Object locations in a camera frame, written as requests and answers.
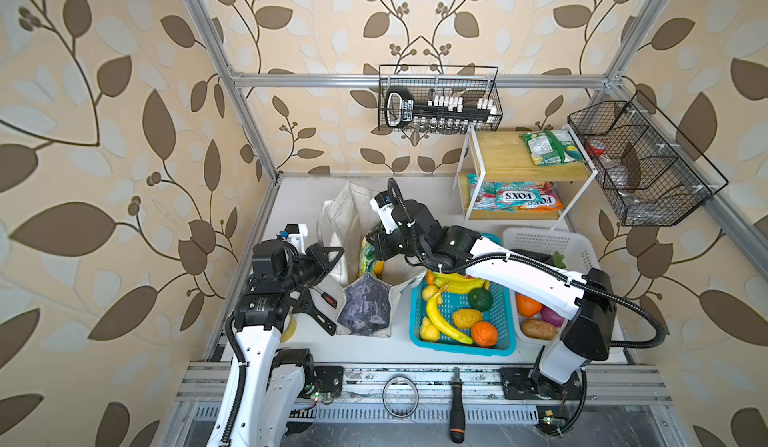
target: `metal ring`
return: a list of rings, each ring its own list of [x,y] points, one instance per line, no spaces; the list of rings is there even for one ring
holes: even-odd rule
[[[406,414],[395,414],[389,406],[386,404],[386,391],[389,389],[389,386],[394,384],[395,382],[402,382],[404,381],[408,387],[413,389],[413,392],[416,394],[416,404],[413,406],[413,409],[411,409],[410,412]],[[398,419],[404,419],[405,417],[408,417],[412,415],[414,412],[416,412],[416,409],[418,408],[418,389],[416,388],[416,384],[414,384],[408,377],[403,377],[402,375],[396,375],[392,377],[389,382],[384,385],[384,390],[382,391],[382,404],[384,404],[384,410],[386,410],[392,417],[397,417]]]

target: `blue basket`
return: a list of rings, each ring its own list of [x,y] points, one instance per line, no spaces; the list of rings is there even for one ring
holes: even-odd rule
[[[502,245],[498,237],[484,233],[483,237]],[[422,290],[427,285],[426,279],[413,289],[411,301],[411,341],[419,347],[426,349],[441,350],[443,352],[466,353],[475,356],[508,356],[514,352],[516,347],[514,336],[514,325],[512,321],[512,304],[510,303],[509,289],[491,282],[491,295],[493,296],[493,307],[488,312],[484,312],[482,317],[486,322],[493,324],[498,331],[498,342],[495,346],[487,348],[481,346],[468,346],[457,340],[451,339],[445,334],[440,334],[437,342],[426,342],[418,336],[422,326],[422,319],[426,317],[427,302],[422,299]],[[468,296],[466,294],[445,292],[442,295],[443,303],[439,307],[440,313],[448,322],[451,322],[453,313],[458,309],[471,309]],[[463,333],[470,335],[469,330],[463,330]]]

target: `black wire basket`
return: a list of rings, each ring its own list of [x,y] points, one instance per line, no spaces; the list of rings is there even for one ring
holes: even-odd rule
[[[668,123],[673,142],[649,120],[653,114]],[[728,184],[696,142],[640,91],[628,102],[604,101],[576,111],[568,124],[594,162],[621,225],[675,225]]]
[[[379,66],[381,134],[495,131],[502,121],[497,67]]]

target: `black screwdriver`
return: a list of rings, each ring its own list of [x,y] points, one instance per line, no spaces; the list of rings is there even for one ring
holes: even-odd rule
[[[451,403],[450,423],[451,440],[457,444],[464,442],[464,428],[466,419],[464,416],[464,403],[462,402],[462,380],[458,376],[458,367],[453,368],[453,402]]]

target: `wall-mounted basket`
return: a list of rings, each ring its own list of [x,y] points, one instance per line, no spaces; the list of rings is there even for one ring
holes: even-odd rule
[[[658,132],[651,115],[669,126],[674,142]],[[628,102],[599,102],[574,112],[568,124],[624,226],[675,225],[728,184],[696,141],[640,91]]]
[[[497,73],[489,66],[381,65],[379,132],[495,131],[503,116]]]

